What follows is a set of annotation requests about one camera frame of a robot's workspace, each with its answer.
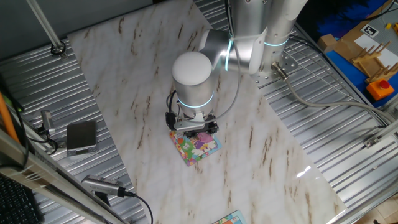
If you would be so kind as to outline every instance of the orange object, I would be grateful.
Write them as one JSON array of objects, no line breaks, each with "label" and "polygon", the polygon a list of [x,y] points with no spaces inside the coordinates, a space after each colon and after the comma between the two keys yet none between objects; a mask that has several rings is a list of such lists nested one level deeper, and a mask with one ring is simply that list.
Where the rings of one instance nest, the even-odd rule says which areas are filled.
[{"label": "orange object", "polygon": [[396,22],[392,28],[394,28],[395,32],[398,34],[398,22]]},{"label": "orange object", "polygon": [[370,83],[366,89],[368,92],[373,96],[375,100],[381,100],[384,97],[389,96],[391,93],[394,92],[394,89],[390,86],[385,79],[379,79]]},{"label": "orange object", "polygon": [[0,114],[2,116],[2,120],[4,121],[4,125],[6,126],[8,135],[10,135],[10,137],[12,137],[13,140],[19,143],[19,139],[17,133],[15,132],[10,113],[8,112],[6,102],[4,101],[4,98],[2,97],[1,93],[0,93]]}]

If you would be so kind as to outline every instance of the colorful card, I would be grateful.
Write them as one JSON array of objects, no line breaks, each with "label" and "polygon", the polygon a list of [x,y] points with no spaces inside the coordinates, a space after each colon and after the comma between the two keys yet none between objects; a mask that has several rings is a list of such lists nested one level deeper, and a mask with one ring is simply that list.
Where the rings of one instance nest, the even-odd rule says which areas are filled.
[{"label": "colorful card", "polygon": [[187,166],[221,149],[221,143],[216,136],[207,133],[199,133],[195,137],[188,138],[183,133],[171,131],[170,137]]},{"label": "colorful card", "polygon": [[241,211],[237,210],[213,224],[247,224],[247,223],[246,221],[244,221]]}]

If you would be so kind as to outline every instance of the gray cable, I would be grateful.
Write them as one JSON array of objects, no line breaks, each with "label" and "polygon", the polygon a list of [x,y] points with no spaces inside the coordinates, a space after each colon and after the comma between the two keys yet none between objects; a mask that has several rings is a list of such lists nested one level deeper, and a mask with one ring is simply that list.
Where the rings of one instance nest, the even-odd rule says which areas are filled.
[{"label": "gray cable", "polygon": [[209,120],[209,121],[204,121],[204,122],[202,122],[202,121],[191,121],[191,120],[189,120],[189,119],[186,119],[186,118],[184,118],[184,117],[179,116],[176,112],[172,111],[172,113],[173,113],[176,117],[180,118],[180,119],[183,120],[183,121],[187,121],[187,122],[191,122],[191,123],[195,123],[195,124],[208,124],[208,123],[211,123],[211,122],[216,121],[216,120],[219,119],[219,118],[222,118],[223,116],[225,116],[225,115],[232,109],[232,107],[234,106],[234,104],[235,104],[235,102],[236,102],[236,99],[238,98],[239,89],[240,89],[240,87],[241,87],[241,62],[240,62],[240,61],[241,61],[241,57],[239,56],[238,48],[235,47],[234,49],[235,49],[236,57],[237,57],[237,60],[238,60],[238,87],[236,88],[235,97],[234,97],[234,100],[233,100],[232,103],[231,103],[231,106],[229,106],[229,108],[228,108],[224,113],[222,113],[221,115],[219,115],[219,116],[216,117],[215,119],[211,119],[211,120]]},{"label": "gray cable", "polygon": [[394,118],[392,118],[389,114],[387,114],[377,108],[374,108],[372,106],[366,105],[364,103],[349,102],[349,101],[348,102],[347,101],[334,102],[334,103],[311,103],[311,102],[305,101],[293,89],[293,86],[290,83],[289,79],[286,79],[285,82],[286,82],[287,87],[290,89],[290,91],[294,95],[294,97],[296,97],[296,99],[299,100],[299,102],[301,102],[302,104],[305,104],[307,106],[312,106],[312,107],[329,107],[329,106],[340,106],[340,105],[358,106],[358,107],[362,107],[367,110],[371,110],[371,111],[385,117],[391,123],[393,123],[395,121]]}]

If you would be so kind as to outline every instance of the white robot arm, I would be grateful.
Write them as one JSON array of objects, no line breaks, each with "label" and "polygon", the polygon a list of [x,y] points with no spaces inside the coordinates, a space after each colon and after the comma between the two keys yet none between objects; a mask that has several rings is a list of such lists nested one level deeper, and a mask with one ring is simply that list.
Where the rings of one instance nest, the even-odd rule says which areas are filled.
[{"label": "white robot arm", "polygon": [[221,69],[268,76],[282,51],[294,22],[307,0],[226,0],[229,32],[207,30],[198,52],[180,55],[172,76],[183,115],[166,113],[171,130],[188,136],[217,132],[213,114],[215,83]]}]

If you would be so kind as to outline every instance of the yellow object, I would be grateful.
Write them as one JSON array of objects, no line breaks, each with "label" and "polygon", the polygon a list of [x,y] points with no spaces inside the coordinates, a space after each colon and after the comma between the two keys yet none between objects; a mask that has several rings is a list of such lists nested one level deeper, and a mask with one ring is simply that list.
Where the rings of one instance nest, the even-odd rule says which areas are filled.
[{"label": "yellow object", "polygon": [[392,28],[394,28],[394,30],[396,31],[396,33],[398,35],[398,22],[396,22]]}]

